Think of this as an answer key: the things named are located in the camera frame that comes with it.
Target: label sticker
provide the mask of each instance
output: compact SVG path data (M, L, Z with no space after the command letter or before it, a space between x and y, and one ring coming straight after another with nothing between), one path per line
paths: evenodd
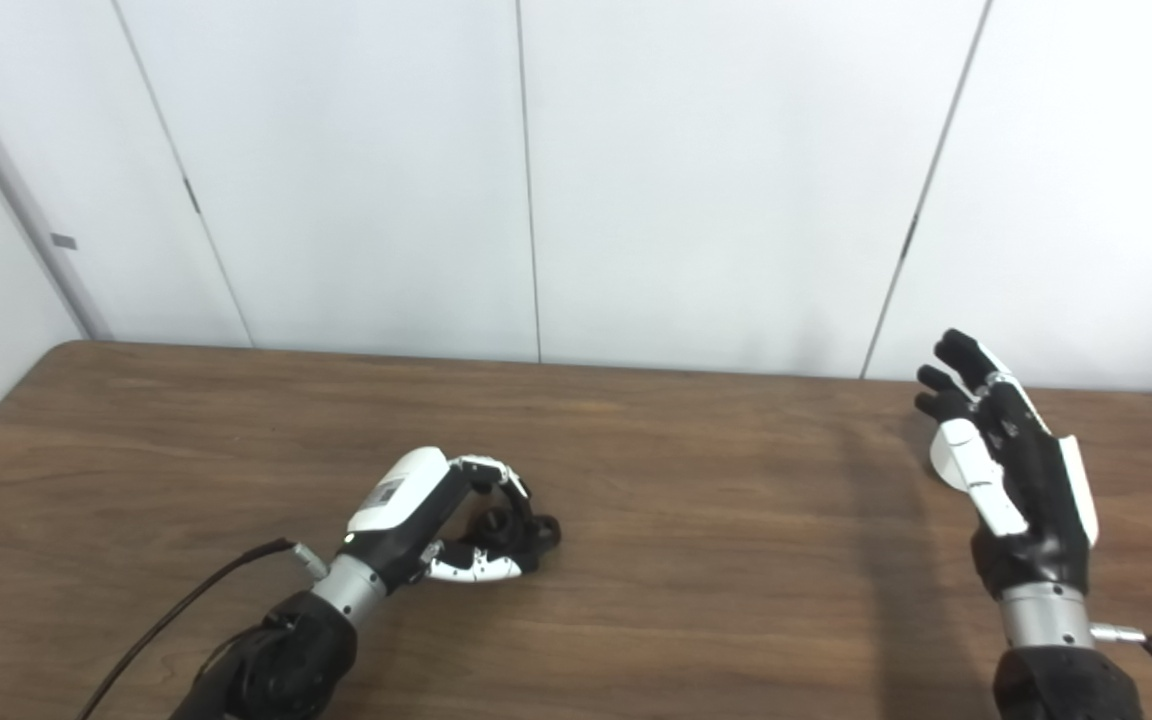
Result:
M389 500L394 498L394 493L397 493L397 487L402 486L403 480L407 478L394 478L392 480L385 480L376 486L374 491L371 491L371 495L367 500L362 501L362 510L369 509L369 507L384 507L389 505Z

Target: black forearm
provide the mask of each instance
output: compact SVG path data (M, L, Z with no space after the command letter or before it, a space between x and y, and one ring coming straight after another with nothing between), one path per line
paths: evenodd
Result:
M1091 647L1016 647L998 661L1002 720L1142 720L1132 679Z

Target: wooden table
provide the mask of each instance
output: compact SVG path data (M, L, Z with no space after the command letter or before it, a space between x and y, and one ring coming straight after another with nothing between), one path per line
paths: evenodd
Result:
M1033 395L1087 457L1093 615L1152 630L1152 396ZM564 544L529 578L399 591L329 719L992 717L1002 634L973 514L929 478L911 400L904 382L61 346L0 406L0 717L71 717L253 544L333 551L422 445L509 462ZM233 575L97 715L168 715L207 651L303 585L289 558ZM1152 664L1107 652L1152 717Z

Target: robotic arm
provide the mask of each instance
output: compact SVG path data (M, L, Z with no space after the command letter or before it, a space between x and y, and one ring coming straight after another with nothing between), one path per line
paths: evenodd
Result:
M980 518L972 560L1002 614L1007 650L993 694L1002 720L1140 720L1132 679L1097 642L1144 644L1134 628L1087 620L1087 560L1100 536L1078 441L1055 438L1002 361L958 331L918 379L915 406L938 423L932 467Z
M501 488L493 507L460 541L435 538L468 493ZM447 460L437 447L408 452L347 525L329 568L306 547L297 555L317 577L221 644L172 720L308 720L326 707L353 667L357 628L384 598L426 577L475 583L539 568L561 539L558 521L533 515L531 493L499 460Z

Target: cable connector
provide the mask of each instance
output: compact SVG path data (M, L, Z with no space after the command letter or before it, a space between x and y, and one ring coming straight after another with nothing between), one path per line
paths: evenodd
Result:
M305 564L305 569L310 575L314 576L314 582L328 577L328 566L323 561L321 558L317 556L317 553L310 550L310 546L303 541L296 543L296 546L291 547L293 555L301 559L301 562Z
M1144 634L1144 630L1129 628L1129 626L1092 623L1092 639L1098 643L1144 644L1144 641L1146 641L1146 634Z

